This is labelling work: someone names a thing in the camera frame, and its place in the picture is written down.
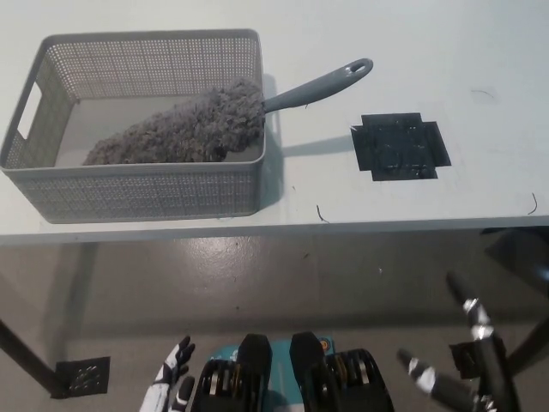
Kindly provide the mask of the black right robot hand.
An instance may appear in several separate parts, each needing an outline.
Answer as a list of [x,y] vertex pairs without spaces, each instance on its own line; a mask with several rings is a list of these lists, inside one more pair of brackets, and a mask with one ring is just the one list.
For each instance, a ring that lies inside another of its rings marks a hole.
[[473,391],[404,349],[397,352],[398,360],[422,393],[451,411],[519,411],[505,353],[480,298],[455,272],[447,274],[446,282],[467,316],[484,386]]

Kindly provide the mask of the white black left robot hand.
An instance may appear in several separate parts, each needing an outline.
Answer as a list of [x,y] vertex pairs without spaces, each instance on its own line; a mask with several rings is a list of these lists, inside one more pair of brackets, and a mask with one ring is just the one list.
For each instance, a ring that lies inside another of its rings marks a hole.
[[166,357],[153,383],[148,387],[140,412],[185,411],[194,388],[195,378],[188,375],[187,365],[195,344],[186,336]]

